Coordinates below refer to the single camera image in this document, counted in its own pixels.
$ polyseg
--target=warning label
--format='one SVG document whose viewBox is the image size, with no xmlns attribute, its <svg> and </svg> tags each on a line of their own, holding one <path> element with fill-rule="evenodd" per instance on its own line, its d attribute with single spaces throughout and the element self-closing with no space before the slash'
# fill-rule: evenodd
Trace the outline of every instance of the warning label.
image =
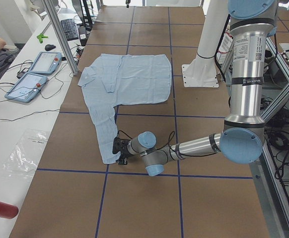
<svg viewBox="0 0 289 238">
<path fill-rule="evenodd" d="M 265 46 L 266 46 L 266 37 L 264 37 L 264 36 L 251 36 L 250 37 L 249 61 L 264 62 L 264 60 L 265 60 Z"/>
<path fill-rule="evenodd" d="M 235 42 L 233 62 L 238 60 L 248 60 L 249 41 L 249 38 L 243 38 Z"/>
</svg>

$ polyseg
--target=tablet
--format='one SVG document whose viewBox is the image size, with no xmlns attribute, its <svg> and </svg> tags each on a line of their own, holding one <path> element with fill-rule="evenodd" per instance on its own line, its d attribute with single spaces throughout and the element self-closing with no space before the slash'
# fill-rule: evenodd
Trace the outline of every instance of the tablet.
<svg viewBox="0 0 289 238">
<path fill-rule="evenodd" d="M 51 75 L 61 60 L 62 54 L 59 52 L 40 52 L 28 72 Z"/>
<path fill-rule="evenodd" d="M 47 83 L 47 76 L 31 72 L 25 73 L 5 94 L 5 98 L 22 103 L 29 103 Z"/>
</svg>

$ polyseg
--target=keyboard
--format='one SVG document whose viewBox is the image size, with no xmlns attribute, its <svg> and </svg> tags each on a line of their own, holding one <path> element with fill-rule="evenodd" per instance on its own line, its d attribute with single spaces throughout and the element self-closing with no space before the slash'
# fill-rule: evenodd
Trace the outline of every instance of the keyboard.
<svg viewBox="0 0 289 238">
<path fill-rule="evenodd" d="M 62 30 L 65 33 L 67 41 L 78 39 L 77 26 L 74 19 L 61 20 Z"/>
</svg>

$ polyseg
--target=light blue cloth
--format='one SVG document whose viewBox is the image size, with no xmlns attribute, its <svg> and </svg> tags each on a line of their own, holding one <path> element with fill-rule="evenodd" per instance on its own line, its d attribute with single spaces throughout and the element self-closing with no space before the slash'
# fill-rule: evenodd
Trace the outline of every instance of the light blue cloth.
<svg viewBox="0 0 289 238">
<path fill-rule="evenodd" d="M 120 152 L 112 153 L 117 135 L 114 107 L 166 101 L 171 88 L 171 64 L 166 55 L 102 54 L 84 69 L 78 85 L 96 127 L 103 163 L 112 164 L 120 156 Z"/>
</svg>

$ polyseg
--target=blue joint cap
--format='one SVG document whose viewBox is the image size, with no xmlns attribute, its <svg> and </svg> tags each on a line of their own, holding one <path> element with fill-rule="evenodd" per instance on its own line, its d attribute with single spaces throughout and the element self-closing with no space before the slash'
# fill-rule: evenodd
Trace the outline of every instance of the blue joint cap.
<svg viewBox="0 0 289 238">
<path fill-rule="evenodd" d="M 254 162 L 263 150 L 262 142 L 255 133 L 239 127 L 224 131 L 219 147 L 225 157 L 238 164 Z"/>
<path fill-rule="evenodd" d="M 240 20 L 256 17 L 266 11 L 275 0 L 229 0 L 228 13 Z"/>
<path fill-rule="evenodd" d="M 271 32 L 268 33 L 267 37 L 271 37 L 271 36 L 275 35 L 276 31 L 277 31 L 277 27 L 274 27 L 274 28 L 271 30 Z"/>
<path fill-rule="evenodd" d="M 138 141 L 144 148 L 152 148 L 156 144 L 155 135 L 150 131 L 138 135 Z"/>
<path fill-rule="evenodd" d="M 162 173 L 164 171 L 164 166 L 163 165 L 149 165 L 145 169 L 148 172 L 148 175 L 152 177 L 152 176 L 156 176 Z"/>
</svg>

